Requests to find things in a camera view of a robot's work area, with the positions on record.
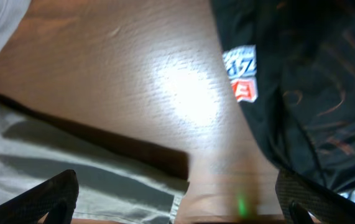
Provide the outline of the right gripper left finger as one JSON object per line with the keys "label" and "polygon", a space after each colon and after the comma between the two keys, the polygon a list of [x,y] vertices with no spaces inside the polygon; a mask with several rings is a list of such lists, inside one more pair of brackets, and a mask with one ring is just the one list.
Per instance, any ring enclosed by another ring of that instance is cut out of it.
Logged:
{"label": "right gripper left finger", "polygon": [[76,208],[79,185],[68,169],[0,205],[0,224],[70,224]]}

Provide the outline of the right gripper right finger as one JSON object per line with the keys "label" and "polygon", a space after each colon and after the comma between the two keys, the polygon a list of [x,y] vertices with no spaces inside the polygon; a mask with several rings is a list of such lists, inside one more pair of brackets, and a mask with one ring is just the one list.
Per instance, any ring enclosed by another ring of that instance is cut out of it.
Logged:
{"label": "right gripper right finger", "polygon": [[355,223],[355,203],[307,180],[289,170],[281,169],[275,192],[287,223]]}

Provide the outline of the khaki cargo shorts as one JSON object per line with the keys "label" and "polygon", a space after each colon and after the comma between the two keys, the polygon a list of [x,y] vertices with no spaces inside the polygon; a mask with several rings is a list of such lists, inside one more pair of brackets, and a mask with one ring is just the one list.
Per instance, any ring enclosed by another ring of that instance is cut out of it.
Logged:
{"label": "khaki cargo shorts", "polygon": [[0,101],[0,223],[173,223],[188,186]]}

